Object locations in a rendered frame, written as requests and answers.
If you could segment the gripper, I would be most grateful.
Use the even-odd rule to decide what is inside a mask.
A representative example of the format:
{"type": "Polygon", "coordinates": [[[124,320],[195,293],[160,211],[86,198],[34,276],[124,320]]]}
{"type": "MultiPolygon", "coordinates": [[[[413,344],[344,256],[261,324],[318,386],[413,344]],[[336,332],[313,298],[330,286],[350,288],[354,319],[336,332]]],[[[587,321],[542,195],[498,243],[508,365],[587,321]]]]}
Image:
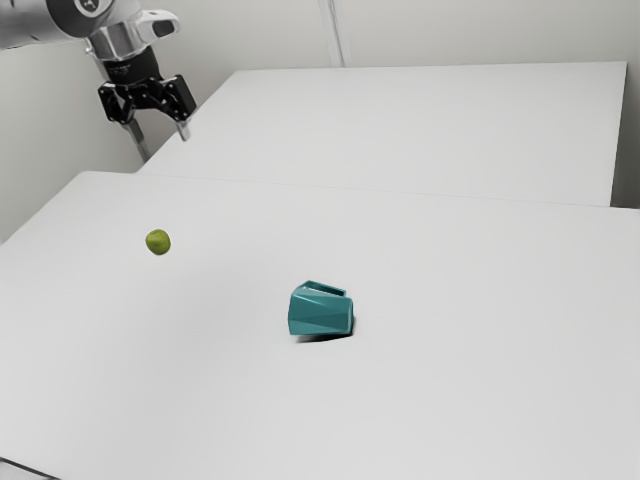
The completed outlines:
{"type": "Polygon", "coordinates": [[[150,151],[136,119],[137,106],[132,95],[148,93],[152,107],[174,121],[181,140],[190,139],[189,121],[196,111],[195,99],[182,75],[161,78],[152,49],[124,60],[102,61],[101,65],[107,80],[98,88],[98,95],[105,116],[130,135],[144,163],[150,159],[150,151]]]}

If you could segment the teal faceted mug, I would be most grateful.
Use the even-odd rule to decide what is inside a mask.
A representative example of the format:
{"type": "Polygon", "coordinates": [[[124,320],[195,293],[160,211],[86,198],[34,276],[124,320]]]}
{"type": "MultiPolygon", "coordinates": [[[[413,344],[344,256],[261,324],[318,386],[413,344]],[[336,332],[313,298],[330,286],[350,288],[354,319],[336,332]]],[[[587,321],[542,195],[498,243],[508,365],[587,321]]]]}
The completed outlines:
{"type": "Polygon", "coordinates": [[[350,335],[354,303],[345,290],[308,280],[292,292],[287,322],[292,336],[350,335]]]}

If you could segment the green round fruit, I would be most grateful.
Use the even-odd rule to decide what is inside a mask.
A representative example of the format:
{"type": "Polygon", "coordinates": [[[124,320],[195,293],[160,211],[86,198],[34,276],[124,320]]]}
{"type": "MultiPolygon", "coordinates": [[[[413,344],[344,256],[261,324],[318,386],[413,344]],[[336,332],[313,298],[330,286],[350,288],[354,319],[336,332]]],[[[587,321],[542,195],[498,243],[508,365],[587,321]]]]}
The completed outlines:
{"type": "Polygon", "coordinates": [[[154,255],[162,256],[170,250],[171,239],[165,230],[155,229],[146,235],[145,245],[154,255]]]}

